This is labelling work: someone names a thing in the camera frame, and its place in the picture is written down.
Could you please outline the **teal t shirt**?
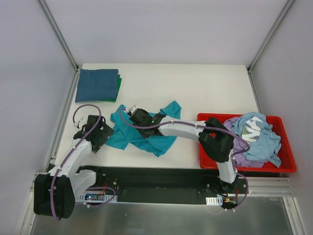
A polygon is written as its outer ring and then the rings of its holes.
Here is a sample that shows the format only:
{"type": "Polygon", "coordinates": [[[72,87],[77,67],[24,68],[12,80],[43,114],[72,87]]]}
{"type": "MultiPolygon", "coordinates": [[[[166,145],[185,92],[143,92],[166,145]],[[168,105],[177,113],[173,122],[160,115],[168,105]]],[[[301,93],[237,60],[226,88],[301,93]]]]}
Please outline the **teal t shirt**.
{"type": "Polygon", "coordinates": [[[124,118],[127,123],[133,124],[129,120],[129,115],[122,111],[122,115],[119,114],[119,110],[125,108],[121,104],[117,111],[111,114],[110,120],[115,123],[113,130],[114,133],[106,141],[106,145],[117,149],[126,149],[128,144],[132,144],[140,150],[144,150],[159,157],[164,155],[170,147],[176,141],[175,136],[161,136],[152,135],[149,130],[142,130],[130,127],[122,121],[124,118]]]}

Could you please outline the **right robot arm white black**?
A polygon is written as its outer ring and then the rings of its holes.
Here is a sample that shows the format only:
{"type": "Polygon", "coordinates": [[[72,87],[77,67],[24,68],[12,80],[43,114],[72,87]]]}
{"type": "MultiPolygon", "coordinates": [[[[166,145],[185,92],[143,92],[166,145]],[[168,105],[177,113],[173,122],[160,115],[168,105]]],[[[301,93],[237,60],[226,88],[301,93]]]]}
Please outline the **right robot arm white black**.
{"type": "Polygon", "coordinates": [[[207,121],[184,121],[165,114],[150,115],[144,109],[133,106],[126,111],[129,120],[145,139],[180,137],[198,142],[207,157],[216,162],[219,171],[219,188],[222,194],[233,192],[237,186],[237,171],[231,154],[235,135],[216,118],[207,121]]]}

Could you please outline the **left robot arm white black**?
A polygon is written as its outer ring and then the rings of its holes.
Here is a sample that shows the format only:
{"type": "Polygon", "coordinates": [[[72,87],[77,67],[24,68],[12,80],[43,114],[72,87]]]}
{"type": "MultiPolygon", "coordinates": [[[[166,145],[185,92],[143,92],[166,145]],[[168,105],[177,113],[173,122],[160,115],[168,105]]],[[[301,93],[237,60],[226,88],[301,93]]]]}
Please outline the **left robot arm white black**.
{"type": "Polygon", "coordinates": [[[57,219],[69,218],[77,197],[89,187],[99,190],[103,178],[92,170],[80,170],[86,157],[98,150],[113,134],[103,116],[89,115],[73,136],[66,154],[49,172],[38,174],[34,182],[34,213],[57,219]]]}

